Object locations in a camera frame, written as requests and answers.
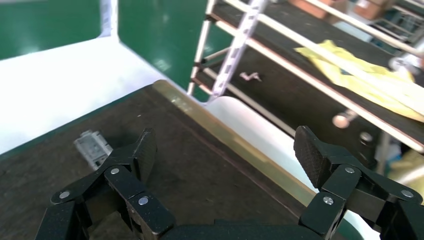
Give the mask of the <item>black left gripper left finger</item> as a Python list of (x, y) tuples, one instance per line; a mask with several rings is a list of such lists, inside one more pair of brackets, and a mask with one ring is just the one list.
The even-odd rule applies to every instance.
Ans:
[(85, 228), (114, 212), (140, 240), (158, 240), (175, 225), (175, 217), (147, 189), (158, 148), (153, 128), (135, 143), (114, 149), (102, 166), (51, 197), (53, 205), (74, 202)]

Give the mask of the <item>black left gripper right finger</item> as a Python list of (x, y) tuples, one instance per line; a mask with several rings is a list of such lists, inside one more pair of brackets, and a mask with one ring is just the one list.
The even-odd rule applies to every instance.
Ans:
[(359, 215), (382, 240), (424, 237), (423, 198), (361, 164), (344, 147), (325, 143), (307, 126), (296, 129), (293, 149), (318, 193), (299, 224), (330, 239), (346, 211)]

